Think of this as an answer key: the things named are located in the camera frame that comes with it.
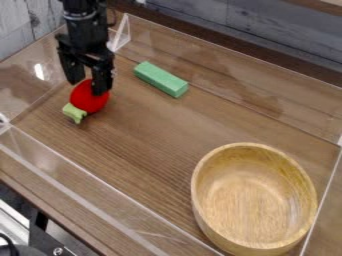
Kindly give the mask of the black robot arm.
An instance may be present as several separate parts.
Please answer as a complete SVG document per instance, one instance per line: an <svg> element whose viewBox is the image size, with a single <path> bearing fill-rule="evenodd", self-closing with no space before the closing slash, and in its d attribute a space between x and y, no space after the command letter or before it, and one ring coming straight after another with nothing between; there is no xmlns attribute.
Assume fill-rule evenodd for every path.
<svg viewBox="0 0 342 256"><path fill-rule="evenodd" d="M54 35L57 54L68 82L74 85L90 69L90 93L101 96L112 88L113 58L106 47L108 27L105 0L58 0L66 33Z"/></svg>

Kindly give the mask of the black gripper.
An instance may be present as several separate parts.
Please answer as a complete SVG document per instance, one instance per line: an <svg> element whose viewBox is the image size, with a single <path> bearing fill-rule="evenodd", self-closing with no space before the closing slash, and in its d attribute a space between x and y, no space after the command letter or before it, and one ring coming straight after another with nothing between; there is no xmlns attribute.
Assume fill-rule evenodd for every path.
<svg viewBox="0 0 342 256"><path fill-rule="evenodd" d="M54 38L65 78L74 85L85 78L84 66L92 67L92 94L101 96L112 88L113 81L106 14L65 13L64 19L66 32Z"/></svg>

